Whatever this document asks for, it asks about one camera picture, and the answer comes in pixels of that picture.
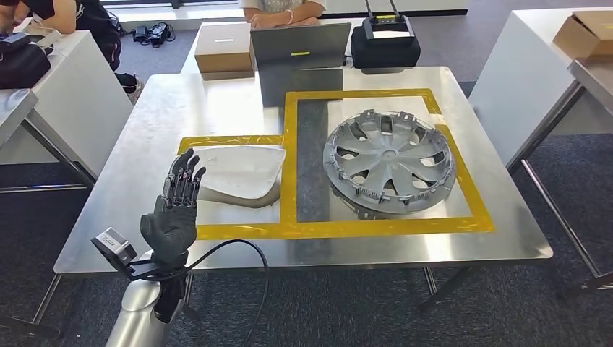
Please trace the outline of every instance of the table leg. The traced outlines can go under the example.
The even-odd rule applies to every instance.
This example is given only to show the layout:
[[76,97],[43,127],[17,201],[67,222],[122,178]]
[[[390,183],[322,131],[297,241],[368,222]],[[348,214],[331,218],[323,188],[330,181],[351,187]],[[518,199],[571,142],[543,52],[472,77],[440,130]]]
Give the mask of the table leg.
[[59,329],[42,325],[40,322],[43,320],[47,307],[51,302],[53,294],[56,292],[60,279],[61,275],[55,274],[53,276],[53,280],[51,280],[51,284],[49,285],[49,288],[47,288],[43,301],[40,303],[40,306],[34,315],[34,319],[31,322],[13,317],[0,316],[0,325],[30,335],[50,339],[59,338],[61,335],[61,331]]
[[577,81],[574,81],[562,94],[541,123],[534,129],[531,136],[524,142],[519,151],[507,164],[509,174],[514,174],[521,167],[521,161],[526,159],[545,140],[552,130],[566,116],[568,111],[577,103],[577,100],[585,93],[586,89]]
[[599,290],[609,284],[613,283],[613,272],[606,273],[604,275],[600,275],[595,278],[590,278],[585,282],[575,284],[571,287],[566,288],[562,292],[562,298],[564,299],[574,299],[577,296],[591,293]]
[[543,185],[543,182],[541,182],[541,179],[539,178],[539,176],[536,174],[536,172],[534,171],[534,169],[532,168],[532,166],[527,160],[522,160],[521,164],[523,165],[524,169],[528,173],[528,176],[530,176],[532,183],[534,183],[534,186],[536,187],[536,189],[539,191],[539,193],[545,200],[545,203],[547,204],[547,206],[549,206],[549,210],[552,211],[558,223],[560,223],[560,225],[562,226],[562,229],[568,235],[570,241],[573,243],[573,246],[575,247],[575,249],[577,249],[577,252],[579,252],[581,259],[583,259],[585,264],[590,269],[590,272],[592,272],[592,275],[596,278],[599,277],[601,275],[601,272],[598,269],[596,262],[593,261],[592,257],[588,253],[588,250],[585,248],[585,246],[583,246],[583,243],[581,242],[581,240],[579,239],[579,237],[577,236],[573,228],[570,226],[566,218],[564,218],[562,211],[557,206],[553,197],[550,195],[550,193],[547,191],[547,189]]
[[0,326],[27,333],[42,338],[56,339],[59,338],[61,332],[56,327],[48,327],[46,325],[34,324],[25,320],[19,320],[13,317],[0,316]]
[[63,190],[79,190],[87,189],[84,184],[52,184],[52,185],[40,185],[40,186],[21,186],[21,187],[2,187],[0,188],[0,194],[10,193],[25,193],[25,192],[57,192]]
[[193,320],[199,320],[200,316],[195,309],[189,305],[189,298],[192,296],[192,283],[194,281],[194,274],[190,271],[185,278],[185,299],[183,299],[183,313],[192,318]]
[[46,136],[39,129],[34,127],[34,125],[32,125],[32,123],[30,122],[30,120],[28,120],[27,118],[24,119],[24,121],[21,123],[21,125],[45,149],[47,149],[49,151],[49,153],[51,153],[52,156],[55,157],[55,159],[57,159],[60,163],[64,164],[71,171],[73,171],[75,174],[77,174],[79,176],[79,178],[81,179],[81,181],[83,182],[83,184],[87,188],[93,188],[94,187],[94,184],[95,184],[94,178],[88,172],[86,172],[85,170],[82,170],[72,160],[70,160],[70,158],[68,158],[68,155],[66,155],[66,153],[64,153],[59,147],[55,146],[55,144],[52,143],[52,141],[49,139],[48,136]]
[[473,273],[476,272],[475,267],[462,267],[459,269],[447,282],[443,283],[440,288],[436,288],[432,272],[429,268],[424,269],[428,287],[430,289],[430,297],[421,305],[419,309],[422,312],[428,312],[432,307],[453,294],[453,291],[458,289]]

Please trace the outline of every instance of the brown box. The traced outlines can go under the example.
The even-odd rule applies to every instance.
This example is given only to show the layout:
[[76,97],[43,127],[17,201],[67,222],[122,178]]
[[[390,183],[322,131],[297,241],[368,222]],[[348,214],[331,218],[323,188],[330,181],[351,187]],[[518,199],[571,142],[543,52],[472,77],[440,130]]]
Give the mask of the brown box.
[[573,12],[554,43],[572,59],[613,55],[613,11]]
[[206,80],[253,77],[251,25],[201,25],[194,57]]

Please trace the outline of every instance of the person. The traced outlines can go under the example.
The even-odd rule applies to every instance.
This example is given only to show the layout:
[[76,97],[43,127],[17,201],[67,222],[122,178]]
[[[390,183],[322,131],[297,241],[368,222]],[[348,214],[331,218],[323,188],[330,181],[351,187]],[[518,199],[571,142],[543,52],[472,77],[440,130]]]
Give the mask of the person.
[[245,19],[253,29],[316,25],[325,0],[239,0]]
[[[36,22],[63,35],[89,30],[111,69],[119,67],[121,37],[99,0],[0,0],[0,32],[10,33],[30,12]],[[115,76],[134,102],[140,81],[132,74]]]

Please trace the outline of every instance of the bracelet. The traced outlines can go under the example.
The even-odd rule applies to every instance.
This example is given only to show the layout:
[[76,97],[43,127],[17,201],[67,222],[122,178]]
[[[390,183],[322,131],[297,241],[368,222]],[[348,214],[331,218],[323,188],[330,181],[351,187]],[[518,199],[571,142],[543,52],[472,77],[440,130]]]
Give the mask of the bracelet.
[[286,12],[289,12],[289,22],[287,25],[290,25],[291,23],[293,23],[293,11],[290,9],[287,9]]

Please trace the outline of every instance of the yellow tape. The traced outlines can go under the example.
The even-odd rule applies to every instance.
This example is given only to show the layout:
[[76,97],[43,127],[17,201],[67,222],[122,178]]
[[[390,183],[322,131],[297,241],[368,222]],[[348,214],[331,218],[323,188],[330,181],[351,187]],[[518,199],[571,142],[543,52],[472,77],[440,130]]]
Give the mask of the yellow tape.
[[211,239],[312,239],[358,236],[394,236],[409,234],[473,233],[494,231],[479,191],[460,155],[449,127],[438,124],[455,158],[456,179],[471,210],[471,217],[426,218],[405,220],[348,220],[300,223],[296,218],[297,116],[299,100],[345,98],[421,97],[428,111],[441,114],[430,89],[353,90],[330,92],[289,92],[286,94],[284,135],[237,137],[186,137],[178,153],[189,147],[213,145],[283,145],[286,160],[281,177],[280,222],[248,225],[198,225],[197,238]]

